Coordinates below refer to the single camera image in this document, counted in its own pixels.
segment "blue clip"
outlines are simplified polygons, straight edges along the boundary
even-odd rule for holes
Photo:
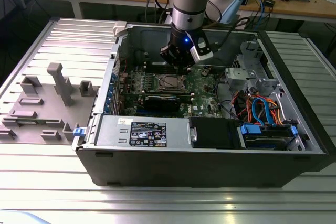
[[[297,136],[299,134],[298,129],[295,126],[292,126],[290,129],[292,130],[294,136]]]
[[[243,126],[240,127],[242,135],[244,134],[261,134],[261,129],[259,125],[254,124],[243,124]]]
[[[86,135],[86,127],[75,128],[73,130],[74,136],[85,136]]]

